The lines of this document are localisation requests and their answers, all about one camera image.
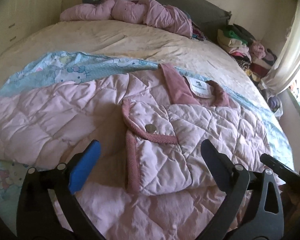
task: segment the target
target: white clothing tag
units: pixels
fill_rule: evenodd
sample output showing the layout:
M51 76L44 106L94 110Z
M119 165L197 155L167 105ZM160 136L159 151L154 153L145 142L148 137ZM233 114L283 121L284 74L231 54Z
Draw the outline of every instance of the white clothing tag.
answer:
M201 98L212 98L212 91L213 91L213 87L208 85L206 82L201 81L199 79L195 79L192 77L187 77L185 76L185 78L188 80L189 84L190 84L190 89L191 91L201 97Z

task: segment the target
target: snap button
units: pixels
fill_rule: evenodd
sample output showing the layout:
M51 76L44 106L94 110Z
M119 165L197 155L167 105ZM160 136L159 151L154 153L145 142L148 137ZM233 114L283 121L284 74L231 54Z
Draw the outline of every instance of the snap button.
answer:
M145 128L148 133L154 133L157 130L154 124L146 124Z

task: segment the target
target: blue gripper pad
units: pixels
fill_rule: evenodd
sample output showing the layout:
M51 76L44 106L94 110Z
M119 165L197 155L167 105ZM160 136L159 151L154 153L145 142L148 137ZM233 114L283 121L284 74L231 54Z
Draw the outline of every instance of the blue gripper pad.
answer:
M83 156L70 173L69 190L72 195L82 189L83 184L86 182L92 168L97 163L100 154L100 143L96 140L93 140L84 150Z

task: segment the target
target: green cloth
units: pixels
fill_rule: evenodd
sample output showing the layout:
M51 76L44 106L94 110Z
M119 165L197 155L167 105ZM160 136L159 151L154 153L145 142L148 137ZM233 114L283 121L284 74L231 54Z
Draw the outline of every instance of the green cloth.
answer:
M242 41L243 44L247 45L248 42L242 38L240 38L237 34L234 33L234 31L229 31L229 30L223 30L224 36L231 38L231 39L237 39L239 41Z

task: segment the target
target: stack of folded clothes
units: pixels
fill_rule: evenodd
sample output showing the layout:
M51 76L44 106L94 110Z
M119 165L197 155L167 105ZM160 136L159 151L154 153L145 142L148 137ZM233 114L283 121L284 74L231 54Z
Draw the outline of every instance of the stack of folded clothes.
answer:
M256 86L277 60L270 49L265 49L251 33L239 25L227 25L218 30L217 38L220 47L237 61Z

